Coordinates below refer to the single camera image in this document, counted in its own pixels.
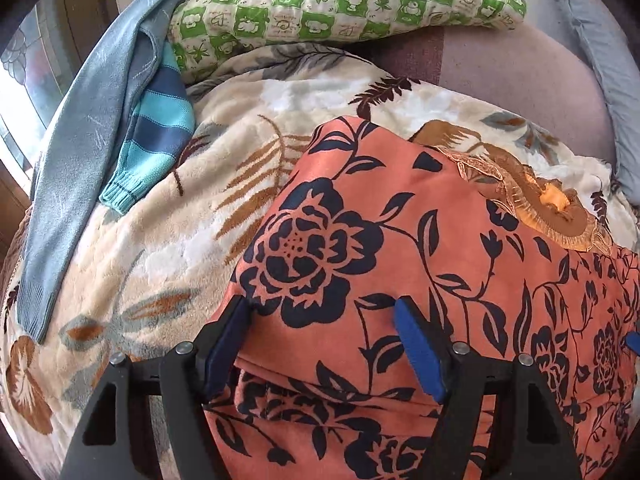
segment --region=blue cardigan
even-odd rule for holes
[[[18,323],[44,341],[62,279],[120,152],[140,96],[156,74],[171,15],[184,0],[135,0],[104,33],[47,129],[31,187]]]

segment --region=gray-blue fabric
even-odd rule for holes
[[[18,323],[47,333],[69,260],[117,157],[140,94],[158,70],[171,15],[184,0],[135,0],[91,52],[47,129],[33,179]]]
[[[611,116],[616,178],[631,204],[640,205],[640,72],[614,18],[593,0],[555,0],[576,32]]]

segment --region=metal screw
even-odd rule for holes
[[[115,354],[112,354],[111,357],[109,357],[109,362],[113,366],[119,366],[124,362],[124,359],[126,358],[127,356],[124,354],[124,352],[116,352]]]
[[[531,366],[533,364],[533,357],[529,354],[520,354],[518,355],[518,361],[523,366]]]
[[[471,348],[469,348],[468,344],[463,343],[462,341],[456,341],[453,343],[453,351],[458,355],[467,355],[471,352]]]
[[[178,355],[186,355],[190,353],[192,350],[193,350],[193,343],[191,341],[183,341],[181,343],[178,343],[178,345],[175,347],[175,352]]]

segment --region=floral cloth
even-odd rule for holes
[[[235,478],[405,478],[440,411],[393,326],[408,295],[452,341],[531,354],[598,478],[626,438],[639,278],[629,250],[560,248],[442,153],[338,118],[315,130],[232,275],[222,305],[242,294],[257,315],[211,430]],[[485,404],[466,478],[484,460]]]

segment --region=pillowcase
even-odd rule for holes
[[[190,83],[265,44],[351,43],[426,25],[513,28],[526,10],[524,0],[186,0],[168,35]]]
[[[555,1],[602,88],[615,136],[616,178],[626,199],[640,205],[640,72],[626,37],[598,2]]]

